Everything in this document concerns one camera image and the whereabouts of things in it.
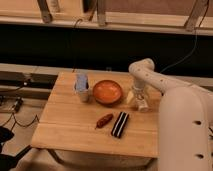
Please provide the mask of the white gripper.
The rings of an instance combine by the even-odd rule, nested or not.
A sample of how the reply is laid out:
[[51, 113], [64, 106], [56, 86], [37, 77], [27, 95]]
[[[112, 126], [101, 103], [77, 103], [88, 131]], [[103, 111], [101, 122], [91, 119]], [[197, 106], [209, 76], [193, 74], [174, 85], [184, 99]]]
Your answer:
[[138, 100], [142, 100], [144, 107], [148, 108], [149, 104], [146, 99], [145, 84], [142, 82], [134, 82], [132, 86], [133, 91], [129, 91], [126, 97], [126, 103], [132, 104], [134, 102], [134, 95]]

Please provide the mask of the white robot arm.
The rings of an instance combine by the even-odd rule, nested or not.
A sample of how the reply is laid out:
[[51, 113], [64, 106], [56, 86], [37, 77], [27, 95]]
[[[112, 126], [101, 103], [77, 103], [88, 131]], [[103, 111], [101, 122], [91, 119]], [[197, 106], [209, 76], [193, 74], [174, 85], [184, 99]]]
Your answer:
[[158, 171], [213, 171], [209, 128], [213, 92], [154, 71], [152, 59], [129, 65], [133, 88], [146, 84], [163, 96], [158, 114]]

